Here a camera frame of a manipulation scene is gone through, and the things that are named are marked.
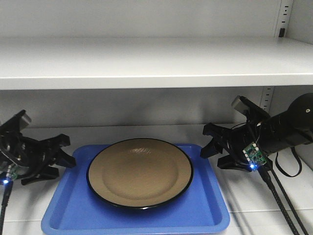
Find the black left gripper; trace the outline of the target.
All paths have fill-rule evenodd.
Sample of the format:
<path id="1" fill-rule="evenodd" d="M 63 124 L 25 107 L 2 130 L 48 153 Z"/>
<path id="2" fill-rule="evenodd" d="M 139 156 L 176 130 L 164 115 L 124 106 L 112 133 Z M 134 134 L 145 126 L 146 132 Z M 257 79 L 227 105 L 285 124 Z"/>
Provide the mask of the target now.
<path id="1" fill-rule="evenodd" d="M 70 146 L 65 134 L 45 140 L 24 137 L 21 132 L 0 129 L 0 169 L 9 165 L 18 167 L 16 180 L 22 185 L 59 177 L 59 170 L 53 164 L 73 168 L 76 160 L 60 148 Z"/>

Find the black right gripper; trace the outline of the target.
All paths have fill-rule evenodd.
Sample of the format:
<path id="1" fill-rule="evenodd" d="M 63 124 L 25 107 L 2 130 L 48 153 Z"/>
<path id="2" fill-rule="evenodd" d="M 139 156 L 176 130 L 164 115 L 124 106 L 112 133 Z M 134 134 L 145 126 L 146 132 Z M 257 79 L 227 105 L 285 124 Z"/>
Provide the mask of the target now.
<path id="1" fill-rule="evenodd" d="M 200 152 L 202 158 L 209 158 L 221 154 L 223 149 L 228 153 L 228 155 L 218 159 L 217 166 L 220 169 L 252 172 L 258 168 L 257 164 L 251 163 L 243 153 L 243 150 L 247 146 L 256 141 L 249 120 L 246 120 L 245 124 L 235 128 L 226 128 L 209 123 L 204 126 L 202 134 L 212 136 L 221 141 L 219 144 L 212 139 L 203 147 Z"/>

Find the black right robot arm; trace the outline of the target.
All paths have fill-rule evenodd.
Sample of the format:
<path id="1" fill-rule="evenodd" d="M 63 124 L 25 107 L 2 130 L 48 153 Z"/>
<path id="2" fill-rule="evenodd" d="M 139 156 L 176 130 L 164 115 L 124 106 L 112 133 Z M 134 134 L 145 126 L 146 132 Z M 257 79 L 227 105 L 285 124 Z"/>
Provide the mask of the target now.
<path id="1" fill-rule="evenodd" d="M 232 107 L 246 117 L 237 128 L 221 127 L 212 123 L 204 126 L 203 134 L 212 136 L 200 156 L 209 158 L 226 150 L 227 156 L 218 159 L 221 169 L 251 172 L 243 150 L 255 143 L 266 156 L 289 147 L 313 142 L 313 95 L 304 94 L 289 108 L 273 117 L 244 96 L 237 96 Z"/>

